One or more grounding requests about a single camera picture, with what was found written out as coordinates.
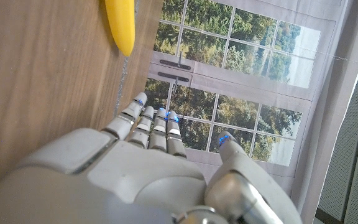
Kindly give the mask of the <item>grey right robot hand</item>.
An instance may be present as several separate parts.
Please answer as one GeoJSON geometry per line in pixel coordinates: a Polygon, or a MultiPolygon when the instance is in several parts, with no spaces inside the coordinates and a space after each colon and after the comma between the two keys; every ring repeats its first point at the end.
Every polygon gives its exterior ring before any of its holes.
{"type": "Polygon", "coordinates": [[[210,181],[175,112],[139,93],[104,129],[76,129],[0,181],[0,223],[300,223],[295,205],[229,132],[210,181]]]}

